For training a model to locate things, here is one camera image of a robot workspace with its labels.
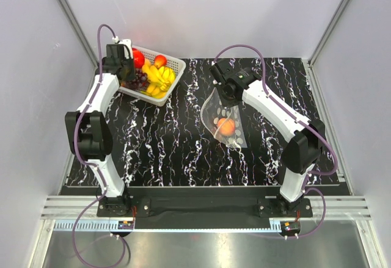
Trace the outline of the dark purple grape bunch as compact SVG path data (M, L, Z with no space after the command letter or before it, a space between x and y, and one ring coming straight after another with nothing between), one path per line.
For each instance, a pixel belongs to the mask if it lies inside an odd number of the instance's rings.
M145 90L149 86L147 75L141 69L136 69L135 78L132 81L123 81L121 86L130 90Z

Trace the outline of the clear dotted zip top bag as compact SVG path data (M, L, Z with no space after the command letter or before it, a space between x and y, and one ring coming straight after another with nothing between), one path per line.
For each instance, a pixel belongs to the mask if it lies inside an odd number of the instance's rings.
M227 107L214 88L205 100L200 119L212 136L228 148L247 148L239 105Z

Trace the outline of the peach fruit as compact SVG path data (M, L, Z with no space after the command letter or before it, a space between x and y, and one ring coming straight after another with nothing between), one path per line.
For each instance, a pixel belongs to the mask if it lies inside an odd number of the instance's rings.
M235 133L235 121L231 118L220 118L217 122L217 129L223 136L232 136Z

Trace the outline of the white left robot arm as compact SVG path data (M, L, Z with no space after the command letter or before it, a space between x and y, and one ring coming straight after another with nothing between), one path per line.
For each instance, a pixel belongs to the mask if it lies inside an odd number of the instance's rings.
M97 196L101 217L124 217L132 208L131 197L114 165L114 141L105 116L121 82L134 78L131 40L106 45L106 56L98 64L88 96L76 111L65 114L71 152L93 171L101 188L101 195Z

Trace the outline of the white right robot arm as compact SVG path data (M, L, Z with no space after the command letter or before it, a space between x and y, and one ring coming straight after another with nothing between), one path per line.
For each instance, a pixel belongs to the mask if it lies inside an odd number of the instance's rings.
M286 141L280 161L285 168L279 194L269 204L273 214L291 217L298 212L305 184L323 152L325 125L311 120L282 101L251 68L234 69L220 60L210 67L213 91L202 107L202 120L211 120L211 108L230 111L226 123L241 124L239 104L244 103L271 122Z

